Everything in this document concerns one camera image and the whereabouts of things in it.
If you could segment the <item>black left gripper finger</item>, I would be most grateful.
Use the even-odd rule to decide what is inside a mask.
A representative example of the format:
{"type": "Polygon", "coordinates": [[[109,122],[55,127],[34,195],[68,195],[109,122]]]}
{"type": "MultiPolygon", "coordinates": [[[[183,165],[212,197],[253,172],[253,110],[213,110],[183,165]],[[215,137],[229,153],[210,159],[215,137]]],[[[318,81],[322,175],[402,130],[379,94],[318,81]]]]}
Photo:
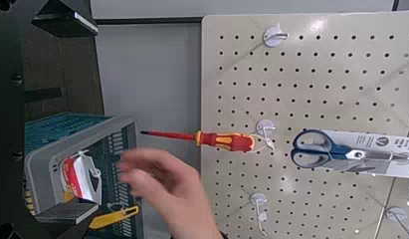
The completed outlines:
{"type": "Polygon", "coordinates": [[[84,0],[47,0],[31,23],[59,38],[94,37],[99,32],[84,0]]]}
{"type": "Polygon", "coordinates": [[[83,239],[99,206],[91,203],[60,203],[36,215],[52,239],[83,239]]]}

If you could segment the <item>person's bare hand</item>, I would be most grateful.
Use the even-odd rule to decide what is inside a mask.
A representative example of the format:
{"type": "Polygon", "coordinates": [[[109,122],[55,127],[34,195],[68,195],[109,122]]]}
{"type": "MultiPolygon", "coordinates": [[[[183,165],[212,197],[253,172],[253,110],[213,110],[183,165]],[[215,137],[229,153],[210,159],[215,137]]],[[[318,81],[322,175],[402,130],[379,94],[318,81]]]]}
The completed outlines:
{"type": "Polygon", "coordinates": [[[118,167],[120,180],[158,211],[173,239],[224,239],[195,168],[155,148],[125,151],[118,167]]]}

